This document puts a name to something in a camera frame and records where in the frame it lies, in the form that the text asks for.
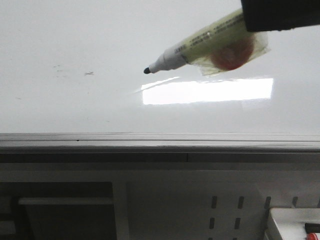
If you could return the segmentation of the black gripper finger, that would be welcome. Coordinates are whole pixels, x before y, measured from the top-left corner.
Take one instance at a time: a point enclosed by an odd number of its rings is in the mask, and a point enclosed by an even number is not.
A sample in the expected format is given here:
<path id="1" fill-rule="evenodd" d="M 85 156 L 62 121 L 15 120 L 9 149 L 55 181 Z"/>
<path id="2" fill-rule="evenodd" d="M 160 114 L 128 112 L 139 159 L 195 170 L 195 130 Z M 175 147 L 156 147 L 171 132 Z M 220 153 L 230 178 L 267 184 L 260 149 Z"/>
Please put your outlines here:
<path id="1" fill-rule="evenodd" d="M 318 0 L 242 0 L 249 32 L 291 30 L 320 24 Z"/>

